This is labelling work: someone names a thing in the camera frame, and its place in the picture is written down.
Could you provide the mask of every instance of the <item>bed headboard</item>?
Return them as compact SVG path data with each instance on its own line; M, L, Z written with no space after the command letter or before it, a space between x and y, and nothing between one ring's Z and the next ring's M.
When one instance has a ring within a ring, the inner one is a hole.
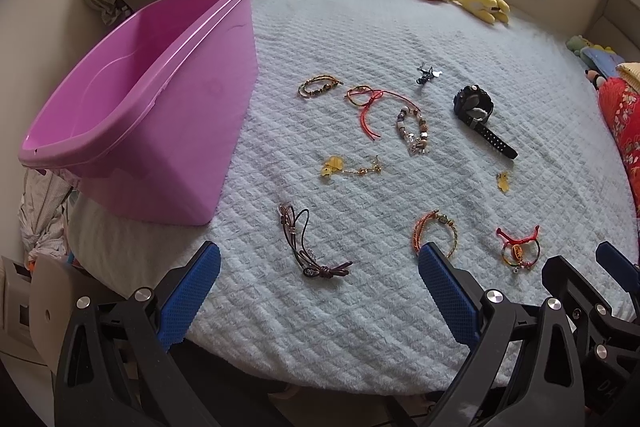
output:
M640 62L640 8L630 0L600 0L584 37Z

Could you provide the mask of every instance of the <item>pink plastic basin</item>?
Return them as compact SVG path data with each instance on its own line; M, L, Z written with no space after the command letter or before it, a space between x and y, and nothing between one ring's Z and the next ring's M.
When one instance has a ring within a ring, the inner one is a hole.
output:
M257 74L250 0L156 1L68 74L18 158L118 216L203 225Z

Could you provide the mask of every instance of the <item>red quilt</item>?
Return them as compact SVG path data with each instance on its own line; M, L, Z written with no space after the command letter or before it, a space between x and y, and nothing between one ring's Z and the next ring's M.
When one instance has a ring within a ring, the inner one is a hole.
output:
M598 103L616 141L629 178L640 223L640 94L622 79L610 77L600 86Z

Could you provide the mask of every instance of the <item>black watch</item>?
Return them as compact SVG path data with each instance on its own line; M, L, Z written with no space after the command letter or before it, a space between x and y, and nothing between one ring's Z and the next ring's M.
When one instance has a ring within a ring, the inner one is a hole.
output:
M453 99L453 112L456 116L493 145L498 152L514 160L518 153L485 126L493 111L494 102L491 97L477 85L460 89Z

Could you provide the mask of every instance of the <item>floor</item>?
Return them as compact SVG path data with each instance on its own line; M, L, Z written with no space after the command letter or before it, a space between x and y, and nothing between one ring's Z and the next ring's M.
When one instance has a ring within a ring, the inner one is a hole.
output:
M418 397L400 397L399 401L411 415L426 411ZM372 427L388 421L379 396L304 388L288 400L273 403L296 427Z
M48 427L54 427L48 369L5 355L0 358L31 408ZM426 410L417 397L400 397L399 400L409 414ZM388 421L379 396L303 388L292 398L272 402L296 427L372 427Z

